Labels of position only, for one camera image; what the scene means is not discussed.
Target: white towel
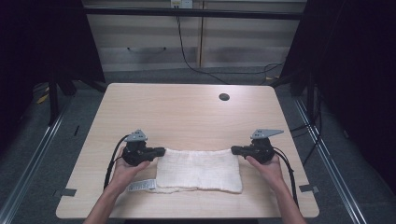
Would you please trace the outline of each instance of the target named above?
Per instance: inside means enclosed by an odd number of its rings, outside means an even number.
[[[158,159],[157,188],[152,192],[215,189],[242,192],[237,156],[230,149],[220,151],[178,151],[166,149]]]

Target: electrical outlet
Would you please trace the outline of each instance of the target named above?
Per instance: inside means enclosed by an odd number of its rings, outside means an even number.
[[[181,0],[171,0],[171,8],[181,8]]]
[[[181,0],[181,8],[192,8],[192,0]]]

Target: metal frame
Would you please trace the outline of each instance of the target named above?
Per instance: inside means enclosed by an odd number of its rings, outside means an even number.
[[[347,183],[345,182],[344,178],[342,177],[340,171],[338,170],[337,165],[335,164],[334,160],[332,159],[332,154],[330,153],[329,149],[327,149],[326,145],[324,144],[323,140],[319,138],[319,131],[315,125],[311,125],[309,122],[310,119],[306,115],[306,108],[301,99],[296,100],[295,104],[300,112],[301,117],[309,131],[309,134],[312,137],[314,143],[318,141],[318,153],[323,160],[323,163],[329,172],[329,175],[334,183],[335,187],[337,188],[338,193],[348,211],[350,217],[352,218],[353,223],[355,224],[366,224],[367,221],[364,218],[364,215],[359,207],[358,202],[356,201],[355,197],[352,195],[351,191],[349,190]]]
[[[64,108],[59,114],[58,118],[52,123],[52,125],[47,128],[46,133],[44,134],[40,144],[35,150],[35,154],[32,156],[32,159],[30,159],[17,185],[15,186],[14,190],[12,190],[12,192],[8,195],[7,200],[0,211],[1,224],[11,223],[15,214],[17,213],[17,210],[21,205],[21,202],[27,190],[29,189],[31,182],[33,181],[35,173],[37,172],[41,162],[44,159],[44,156],[48,151],[48,148],[50,147],[50,143],[53,137],[58,132],[58,129],[64,118],[64,113],[67,111],[70,103],[71,97],[69,97],[67,99],[67,102],[65,102]]]
[[[140,15],[140,16],[179,16],[179,17],[212,17],[212,18],[243,18],[266,20],[299,21],[303,13],[298,12],[261,12],[261,11],[230,11],[212,9],[186,8],[143,8],[143,7],[84,7],[86,14],[96,15]]]

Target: forearm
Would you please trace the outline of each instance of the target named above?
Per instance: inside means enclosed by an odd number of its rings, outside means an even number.
[[[279,181],[279,183],[273,187],[273,190],[276,194],[276,200],[283,223],[306,223],[286,183],[284,181]]]
[[[85,219],[84,224],[106,223],[119,195],[120,193],[118,190],[113,188],[113,186],[108,185],[99,197],[88,217]]]

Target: black cable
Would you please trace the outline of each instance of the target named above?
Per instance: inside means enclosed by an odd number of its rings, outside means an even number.
[[[266,73],[267,73],[267,72],[269,72],[269,71],[271,71],[271,70],[277,68],[278,66],[280,66],[280,65],[282,65],[282,64],[284,63],[284,62],[282,62],[282,63],[270,63],[270,64],[265,65],[264,71],[262,71],[262,72],[252,72],[252,73],[247,73],[247,72],[210,72],[210,73],[209,73],[209,72],[200,71],[200,70],[197,70],[197,69],[195,69],[195,68],[192,68],[192,67],[189,65],[189,63],[187,62],[186,54],[185,54],[185,52],[184,52],[183,39],[182,39],[182,37],[181,37],[180,17],[177,17],[177,29],[178,29],[178,37],[179,37],[179,39],[180,39],[180,46],[181,46],[181,53],[182,53],[182,55],[183,55],[183,60],[184,60],[184,63],[190,68],[190,70],[192,70],[192,71],[194,71],[194,72],[197,72],[197,73],[200,73],[200,74],[209,75],[209,76],[211,76],[211,77],[217,79],[218,81],[220,81],[220,82],[222,82],[222,83],[224,83],[224,84],[226,84],[226,85],[231,85],[231,84],[228,83],[228,82],[226,82],[226,81],[224,81],[224,80],[222,80],[222,79],[220,79],[220,78],[218,78],[218,77],[216,77],[216,76],[214,76],[214,74],[218,74],[218,75],[220,75],[220,74],[237,74],[237,75],[258,75],[258,74],[265,74],[265,79],[259,84],[259,85],[261,85],[261,84],[264,83],[265,80],[266,80]],[[267,68],[268,66],[272,66],[272,65],[275,65],[275,67],[266,70],[266,68]]]
[[[309,150],[308,155],[306,156],[305,160],[303,161],[303,166],[306,165],[306,162],[309,160],[309,158],[311,157],[312,153],[314,152],[315,148],[318,145],[318,142],[321,139],[321,131],[322,131],[322,116],[321,116],[321,102],[322,102],[322,97],[319,94],[319,91],[317,91],[317,111],[318,111],[318,117],[319,117],[319,130],[318,130],[318,136],[317,136],[317,140],[315,141],[315,144],[312,146],[312,148]]]
[[[294,173],[293,173],[294,171],[293,171],[293,169],[291,169],[289,160],[286,157],[285,153],[283,153],[283,151],[280,150],[277,147],[274,147],[274,148],[281,152],[281,153],[279,153],[278,151],[275,151],[276,155],[278,155],[280,158],[282,158],[282,160],[285,162],[286,166],[288,167],[289,176],[290,176],[290,183],[291,183],[291,193],[293,195],[293,200],[296,203],[297,207],[300,207],[299,204],[298,204],[298,199],[297,199],[296,182],[295,182]]]
[[[298,126],[297,128],[293,128],[293,129],[290,129],[290,132],[292,133],[292,132],[295,132],[295,131],[299,131],[299,130],[301,130],[301,129],[304,129],[304,128],[306,128],[306,127],[309,127],[311,124],[309,123],[309,124],[303,124],[303,125],[301,125],[301,126]]]
[[[298,137],[306,135],[307,133],[308,133],[308,131],[305,131],[304,133],[300,133],[300,134],[292,136],[292,138],[298,138]]]
[[[108,167],[107,167],[107,173],[106,173],[106,177],[105,177],[105,185],[104,185],[103,189],[105,189],[105,188],[107,187],[108,182],[110,181],[111,171],[113,170],[114,162],[116,162],[116,160],[114,160],[114,158],[115,158],[116,155],[117,155],[117,151],[118,151],[118,149],[119,149],[119,147],[120,147],[122,141],[123,141],[126,137],[128,137],[128,136],[129,136],[129,134],[123,136],[123,137],[120,139],[120,141],[117,143],[116,148],[114,148],[113,156],[111,157],[111,161],[110,161],[110,163],[108,164]]]

